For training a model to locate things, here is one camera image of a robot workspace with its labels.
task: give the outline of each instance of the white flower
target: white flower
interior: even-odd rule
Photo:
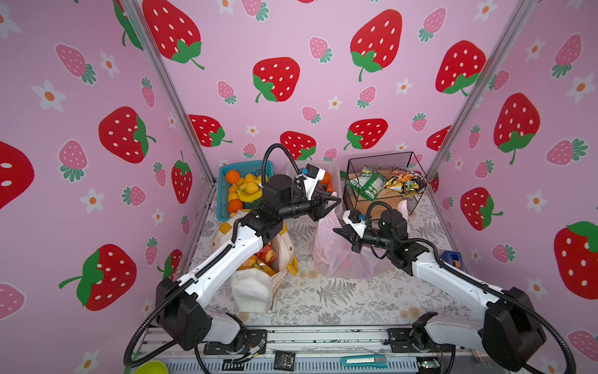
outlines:
[[[525,62],[528,62],[531,59],[537,60],[538,57],[540,57],[540,50],[544,48],[544,44],[546,44],[546,42],[540,41],[540,37],[537,37],[536,40],[533,41],[533,44],[525,49],[527,52]]]
[[[546,205],[548,200],[542,198],[542,192],[536,191],[535,194],[527,194],[527,199],[529,203],[527,203],[527,208],[534,208],[536,212],[540,213],[542,211],[542,205]]]
[[[81,199],[83,204],[87,204],[87,213],[93,212],[94,209],[101,211],[102,207],[102,200],[104,200],[103,193],[96,193],[96,190],[93,188],[89,189],[89,195],[83,196]]]
[[[114,78],[115,73],[120,73],[120,70],[118,70],[118,68],[114,64],[114,56],[106,56],[106,54],[103,51],[100,51],[100,54],[102,55],[102,62],[100,63],[100,66],[103,69],[108,70],[110,78]]]
[[[478,3],[478,13],[475,15],[474,20],[478,20],[478,19],[482,19],[482,21],[487,21],[488,20],[488,14],[490,14],[491,11],[493,11],[494,9],[498,8],[498,5],[493,4],[494,0],[487,0],[484,2],[479,2]]]
[[[588,93],[596,91],[596,86],[592,84],[594,80],[594,73],[588,75],[584,79],[579,77],[573,78],[573,88],[571,88],[565,96],[573,96],[573,100],[577,104],[581,101],[581,98]]]
[[[328,109],[338,110],[342,103],[343,102],[338,99],[338,96],[334,95],[332,99],[328,100]]]
[[[54,87],[50,81],[45,80],[44,87],[31,86],[31,89],[41,98],[39,104],[41,105],[42,109],[53,107],[62,113],[63,109],[60,102],[66,99],[66,95],[62,92],[54,91]]]
[[[538,300],[542,300],[542,295],[548,295],[548,290],[542,287],[542,280],[540,278],[536,280],[528,278],[527,283],[529,283],[527,292],[534,294]]]
[[[259,134],[260,132],[257,129],[257,126],[247,126],[246,134],[250,134],[251,136],[255,137],[255,134]]]
[[[396,93],[402,93],[403,95],[406,95],[407,90],[410,89],[412,86],[413,85],[409,83],[409,79],[405,78],[404,81],[396,84]]]
[[[90,370],[97,368],[96,358],[98,353],[100,353],[100,350],[97,350],[94,353],[85,352],[83,355],[83,362],[77,366],[75,373],[87,374]]]
[[[2,22],[0,22],[0,38],[2,39],[8,38],[8,31],[21,32],[20,27],[18,27],[9,17],[10,11],[8,10],[8,5],[0,2],[0,20],[2,20]]]

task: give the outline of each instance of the strawberry print wall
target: strawberry print wall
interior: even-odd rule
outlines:
[[[427,168],[518,3],[138,2],[215,175],[275,142],[341,169],[405,150]]]
[[[0,2],[2,373],[121,373],[174,277],[208,183],[140,47],[118,2]]]
[[[598,372],[598,4],[538,4],[438,171],[437,202],[474,276],[527,292]],[[549,337],[531,359],[565,361]]]

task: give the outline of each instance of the blue object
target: blue object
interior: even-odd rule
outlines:
[[[247,162],[237,162],[231,163],[228,165],[224,165],[220,168],[220,172],[218,173],[218,206],[216,208],[216,218],[220,222],[226,222],[229,219],[228,213],[228,189],[232,184],[226,182],[226,173],[230,170],[236,170],[239,172],[241,178],[244,178],[247,174],[253,174],[258,179],[261,176],[261,160],[257,161],[247,161]],[[274,169],[272,167],[272,161],[268,161],[266,164],[266,175],[270,178],[274,175]],[[248,209],[251,208],[251,203],[243,203],[243,208]]]

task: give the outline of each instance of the strawberry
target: strawberry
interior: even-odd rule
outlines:
[[[585,144],[585,140],[583,139],[574,139],[573,141],[564,139],[548,151],[546,161],[555,165],[565,166],[570,164],[571,161],[577,162],[581,160],[587,154],[588,148],[590,146]]]
[[[575,34],[565,42],[557,55],[554,57],[553,78],[564,77],[573,67],[572,63],[577,61],[581,54],[581,35]]]
[[[492,77],[490,83],[488,84],[488,89],[490,91],[498,91],[502,88],[502,86],[504,86],[507,83],[508,80],[509,73],[504,70],[501,70],[497,74],[495,74],[494,77]]]
[[[443,128],[442,130],[433,133],[426,141],[426,145],[428,146],[428,148],[430,148],[433,151],[438,152],[438,150],[440,149],[440,146],[444,142],[444,138],[447,137],[449,130],[450,130],[450,126],[447,126],[447,127]]]
[[[158,240],[153,236],[148,240],[147,248],[145,249],[145,262],[151,266],[155,258],[158,256]]]
[[[0,209],[25,192],[34,177],[27,156],[0,141]]]
[[[295,91],[299,72],[299,64],[290,57],[277,57],[256,63],[254,86],[260,93],[255,102],[258,102],[260,95],[264,95],[269,101],[287,101]]]
[[[204,147],[216,147],[222,142],[232,143],[224,140],[224,129],[218,121],[206,115],[190,114],[189,119],[199,139],[199,144]]]
[[[515,251],[508,244],[499,244],[492,250],[492,256],[503,264],[515,261]]]
[[[367,106],[370,105],[372,101],[376,98],[376,88],[374,86],[370,86],[363,90],[359,94],[359,100],[357,100],[357,106],[361,109],[365,109]]]
[[[569,334],[569,342],[573,348],[594,362],[598,362],[598,336],[585,330],[577,330]]]
[[[449,48],[444,55],[438,75],[436,90],[442,93],[464,91],[477,80],[482,67],[486,63],[486,55],[470,41],[462,40]]]
[[[62,61],[66,70],[73,77],[80,78],[83,83],[93,86],[96,79],[96,72],[90,63],[85,62],[85,57],[78,50],[66,44],[57,43],[54,47],[56,49],[56,56]]]
[[[158,182],[160,187],[166,186],[166,170],[162,167],[162,163],[156,161],[154,163],[155,181]]]
[[[189,164],[184,162],[183,152],[181,151],[181,159],[175,162],[170,173],[172,180],[172,187],[175,189],[176,199],[179,203],[184,204],[189,198],[189,191],[193,184],[193,175]]]
[[[170,278],[171,281],[175,280],[176,270],[179,268],[182,256],[183,253],[181,253],[180,250],[174,250],[168,257],[166,257],[164,270],[160,269],[160,265],[158,265],[158,271],[164,273],[162,279]]]
[[[525,148],[540,128],[540,114],[522,93],[507,98],[494,128],[494,144],[504,153],[513,152],[510,165],[515,162],[515,152]]]
[[[193,59],[202,52],[202,36],[188,15],[166,0],[144,0],[141,7],[162,56],[179,63],[191,60],[205,69]]]
[[[309,135],[287,131],[280,135],[280,143],[289,150],[294,160],[313,160],[316,153],[316,141]]]
[[[104,148],[130,163],[140,163],[150,149],[145,123],[137,112],[121,107],[108,114],[98,128],[100,142]]]
[[[598,226],[567,225],[554,237],[554,255],[565,287],[584,299],[598,299]]]
[[[127,292],[137,277],[137,267],[127,254],[114,244],[98,248],[83,263],[83,275],[67,279],[58,287],[80,279],[77,298],[89,311],[99,311]]]
[[[390,65],[396,57],[401,40],[403,19],[401,13],[388,9],[375,16],[357,31],[351,40],[353,63],[373,73]]]
[[[255,144],[247,143],[243,147],[243,156],[245,156],[247,159],[253,159],[257,151],[258,150],[255,148]]]
[[[480,125],[476,123],[469,134],[469,149],[474,149],[478,141],[480,141]]]
[[[141,79],[141,94],[143,95],[145,102],[148,104],[148,107],[153,108],[155,102],[155,95],[154,91],[152,90],[152,85],[150,84],[150,80],[148,77],[143,77]]]
[[[313,58],[320,60],[320,63],[328,63],[332,59],[332,49],[328,48],[328,42],[322,38],[309,39],[309,51]]]
[[[234,89],[225,81],[218,82],[218,94],[224,99],[226,104],[234,105],[237,102],[237,96],[234,95]]]
[[[322,120],[322,117],[315,108],[303,107],[301,113],[303,114],[303,119],[305,119],[305,121],[310,121],[311,123],[318,123]]]
[[[375,146],[388,130],[388,122],[382,118],[372,118],[353,122],[347,131],[347,140],[356,150],[367,150]]]
[[[422,131],[428,124],[428,120],[424,113],[417,113],[413,116],[412,121],[411,127],[417,132]]]
[[[419,31],[419,41],[426,43],[434,37],[434,33],[440,31],[447,15],[446,8],[438,8],[428,14],[423,20],[423,28]]]
[[[492,170],[494,170],[494,163],[492,160],[486,160],[486,162],[482,161],[478,164],[474,174],[476,177],[484,179],[488,177],[488,174],[492,174]]]
[[[59,168],[62,178],[71,183],[80,181],[85,176],[83,169],[87,167],[87,155],[78,141],[69,139],[58,152]]]
[[[492,222],[494,200],[485,188],[477,187],[461,196],[461,211],[469,224],[476,230],[482,231]]]
[[[27,297],[10,283],[0,282],[0,321],[23,309]]]

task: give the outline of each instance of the blue plastic basket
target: blue plastic basket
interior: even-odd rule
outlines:
[[[226,222],[229,218],[228,213],[228,189],[232,186],[229,182],[226,182],[226,173],[230,170],[236,170],[241,175],[241,178],[244,178],[247,174],[253,174],[258,179],[261,175],[261,164],[262,160],[257,161],[248,161],[248,162],[238,162],[232,163],[229,165],[225,165],[220,168],[220,173],[218,175],[218,209],[216,210],[216,218],[220,222]],[[272,161],[268,161],[266,164],[266,175],[270,178],[274,175],[274,170],[272,167]],[[250,203],[244,203],[244,208],[251,208]]]

